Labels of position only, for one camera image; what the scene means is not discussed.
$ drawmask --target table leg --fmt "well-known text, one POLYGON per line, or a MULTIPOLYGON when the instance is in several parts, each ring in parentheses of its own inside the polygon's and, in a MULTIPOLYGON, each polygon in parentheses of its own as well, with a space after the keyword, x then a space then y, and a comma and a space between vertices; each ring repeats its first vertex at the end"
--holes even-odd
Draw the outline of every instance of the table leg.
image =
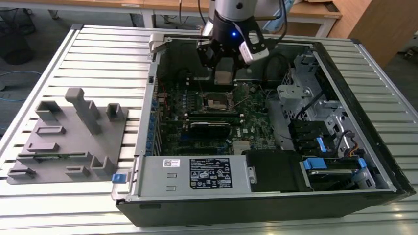
POLYGON ((326 38, 329 36, 335 21, 337 21, 335 18, 325 18, 325 22, 322 23, 318 29, 315 37, 326 38))
POLYGON ((165 24, 169 24, 169 23, 170 23, 169 16, 167 16, 167 15, 165 15, 163 17, 165 17, 165 24))
POLYGON ((149 9, 142 9, 142 14, 145 17, 146 28, 155 28, 154 20, 153 20, 154 11, 149 9))
POLYGON ((59 11, 58 10, 48 10, 51 18, 56 20, 59 18, 59 11))

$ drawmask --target metal bracket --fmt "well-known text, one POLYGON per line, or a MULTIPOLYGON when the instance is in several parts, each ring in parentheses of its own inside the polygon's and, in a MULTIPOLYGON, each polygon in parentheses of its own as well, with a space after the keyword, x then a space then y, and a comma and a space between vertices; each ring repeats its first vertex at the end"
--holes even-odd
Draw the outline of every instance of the metal bracket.
POLYGON ((157 53, 166 48, 165 38, 166 38, 166 35, 163 33, 151 34, 150 41, 149 41, 151 53, 157 53))
POLYGON ((249 179, 250 179, 250 183, 254 185, 257 184, 257 175, 255 175, 255 168, 253 166, 250 166, 249 168, 249 179))

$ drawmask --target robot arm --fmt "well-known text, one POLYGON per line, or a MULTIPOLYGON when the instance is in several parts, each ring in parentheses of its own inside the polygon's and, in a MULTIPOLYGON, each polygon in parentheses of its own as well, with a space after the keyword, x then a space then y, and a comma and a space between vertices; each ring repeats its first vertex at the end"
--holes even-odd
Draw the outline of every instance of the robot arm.
MULTIPOLYGON (((291 4, 281 7, 287 10, 291 4)), ((257 0, 211 0, 209 22, 203 35, 211 34, 209 42, 199 44, 198 53, 203 66, 215 70, 223 57, 234 59, 234 70, 246 68, 254 61, 269 56, 265 37, 254 17, 257 0)), ((282 25, 285 16, 277 17, 269 24, 282 25)))

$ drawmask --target warning label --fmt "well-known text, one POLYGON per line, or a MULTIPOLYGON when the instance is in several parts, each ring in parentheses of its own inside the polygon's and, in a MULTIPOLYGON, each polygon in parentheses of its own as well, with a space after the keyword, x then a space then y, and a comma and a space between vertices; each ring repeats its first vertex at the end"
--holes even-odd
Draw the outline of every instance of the warning label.
POLYGON ((190 187, 193 189, 233 188, 230 159, 190 159, 190 187))

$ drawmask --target floor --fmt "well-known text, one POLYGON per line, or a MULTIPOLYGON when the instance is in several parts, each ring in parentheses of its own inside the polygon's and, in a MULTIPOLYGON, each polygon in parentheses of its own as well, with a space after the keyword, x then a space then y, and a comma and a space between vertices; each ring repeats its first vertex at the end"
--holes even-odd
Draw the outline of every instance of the floor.
MULTIPOLYGON (((60 46, 70 27, 74 23, 108 25, 108 26, 132 26, 128 14, 119 13, 87 13, 74 11, 59 11, 60 18, 52 20, 47 10, 34 10, 32 20, 36 32, 27 36, 31 48, 35 50, 35 59, 28 63, 12 66, 0 59, 0 72, 32 70, 43 72, 50 60, 60 46)), ((202 23, 201 18, 190 17, 186 22, 179 23, 179 18, 170 19, 173 23, 167 24, 161 16, 157 17, 157 26, 166 28, 195 29, 202 23)), ((142 25, 140 16, 135 16, 134 22, 142 25)), ((409 99, 412 105, 418 108, 418 92, 417 92, 417 74, 418 62, 406 61, 402 55, 397 55, 386 67, 386 73, 393 79, 396 85, 409 99)), ((7 86, 0 91, 0 98, 24 99, 38 82, 38 75, 32 73, 14 73, 0 77, 0 82, 7 86)), ((23 102, 7 102, 0 100, 0 137, 11 124, 15 115, 23 105, 23 102)))

